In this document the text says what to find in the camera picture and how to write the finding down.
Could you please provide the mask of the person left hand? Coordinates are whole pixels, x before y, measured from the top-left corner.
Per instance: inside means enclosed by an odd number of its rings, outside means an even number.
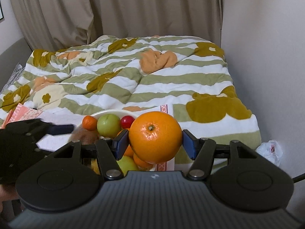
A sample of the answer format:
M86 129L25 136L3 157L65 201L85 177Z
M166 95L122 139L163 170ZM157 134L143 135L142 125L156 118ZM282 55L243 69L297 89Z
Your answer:
M0 213L3 211L3 202L13 201L18 199L15 186L0 185Z

